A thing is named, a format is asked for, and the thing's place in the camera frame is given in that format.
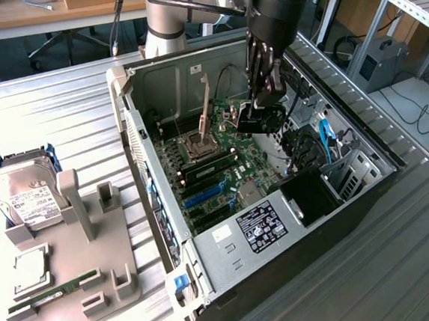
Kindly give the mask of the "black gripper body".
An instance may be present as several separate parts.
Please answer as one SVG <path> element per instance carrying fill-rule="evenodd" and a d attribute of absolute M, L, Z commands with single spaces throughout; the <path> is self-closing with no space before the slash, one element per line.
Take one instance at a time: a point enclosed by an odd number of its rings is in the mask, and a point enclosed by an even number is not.
<path fill-rule="evenodd" d="M 275 57 L 291 45 L 297 33 L 306 0 L 251 0 L 248 30 L 260 43 L 273 48 Z"/>

